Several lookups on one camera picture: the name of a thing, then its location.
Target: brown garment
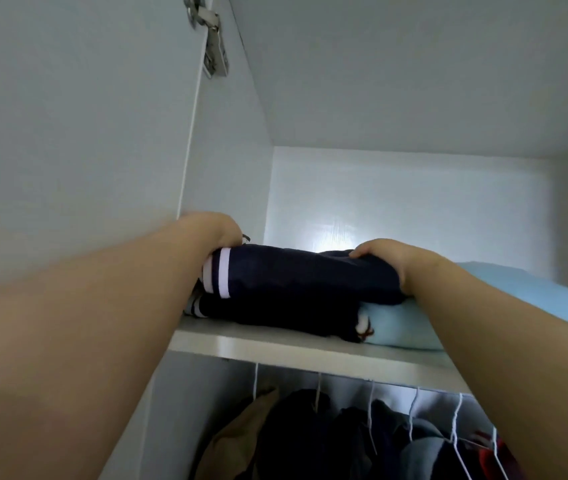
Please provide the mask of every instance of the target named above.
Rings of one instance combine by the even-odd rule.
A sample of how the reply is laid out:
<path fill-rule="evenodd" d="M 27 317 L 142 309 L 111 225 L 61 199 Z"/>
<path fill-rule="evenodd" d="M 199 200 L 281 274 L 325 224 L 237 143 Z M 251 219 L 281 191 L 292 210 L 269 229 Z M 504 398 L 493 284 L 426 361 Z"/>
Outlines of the brown garment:
<path fill-rule="evenodd" d="M 277 401 L 277 389 L 260 395 L 213 436 L 197 466 L 195 480 L 234 480 L 246 470 L 255 454 L 259 430 Z"/>

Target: wardrobe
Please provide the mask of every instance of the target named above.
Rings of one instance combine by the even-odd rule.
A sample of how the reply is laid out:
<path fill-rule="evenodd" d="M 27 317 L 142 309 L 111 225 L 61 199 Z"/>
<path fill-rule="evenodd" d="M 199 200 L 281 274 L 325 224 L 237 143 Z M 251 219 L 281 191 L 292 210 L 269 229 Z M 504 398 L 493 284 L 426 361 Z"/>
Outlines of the wardrobe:
<path fill-rule="evenodd" d="M 0 0 L 0 282 L 216 210 L 568 286 L 568 0 L 203 3 L 226 76 L 184 0 Z M 183 317 L 101 478 L 189 478 L 255 381 L 492 429 L 445 353 Z"/>

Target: door hinge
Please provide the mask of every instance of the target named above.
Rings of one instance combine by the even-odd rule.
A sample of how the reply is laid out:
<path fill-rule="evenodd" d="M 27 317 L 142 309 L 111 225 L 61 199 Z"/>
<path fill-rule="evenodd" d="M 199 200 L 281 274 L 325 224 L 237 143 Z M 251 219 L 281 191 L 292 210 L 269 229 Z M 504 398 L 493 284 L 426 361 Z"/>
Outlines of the door hinge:
<path fill-rule="evenodd" d="M 195 22 L 208 29 L 204 72 L 208 77 L 228 75 L 228 57 L 222 38 L 222 22 L 214 11 L 204 7 L 204 0 L 184 0 L 190 24 Z"/>

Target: white ceiling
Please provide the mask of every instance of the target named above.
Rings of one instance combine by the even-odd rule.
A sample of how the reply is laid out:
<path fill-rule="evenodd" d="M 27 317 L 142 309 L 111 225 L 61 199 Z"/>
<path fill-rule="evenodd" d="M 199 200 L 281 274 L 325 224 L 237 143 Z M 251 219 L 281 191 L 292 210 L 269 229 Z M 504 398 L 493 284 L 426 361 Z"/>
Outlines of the white ceiling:
<path fill-rule="evenodd" d="M 568 0 L 231 2 L 276 145 L 568 157 Z"/>

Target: hand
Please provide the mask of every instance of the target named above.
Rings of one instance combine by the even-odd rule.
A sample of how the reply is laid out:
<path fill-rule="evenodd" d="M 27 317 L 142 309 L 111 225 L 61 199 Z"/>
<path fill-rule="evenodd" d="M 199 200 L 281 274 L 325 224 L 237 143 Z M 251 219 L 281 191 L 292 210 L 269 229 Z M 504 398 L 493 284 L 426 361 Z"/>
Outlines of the hand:
<path fill-rule="evenodd" d="M 377 256 L 393 266 L 400 277 L 400 288 L 407 296 L 413 295 L 410 280 L 413 270 L 443 259 L 433 251 L 393 241 L 392 239 L 373 239 L 372 241 L 363 242 L 351 252 L 350 256 L 359 258 L 366 254 Z"/>
<path fill-rule="evenodd" d="M 192 212 L 180 217 L 177 223 L 193 226 L 202 239 L 210 239 L 211 252 L 241 244 L 241 229 L 232 217 L 220 212 Z"/>

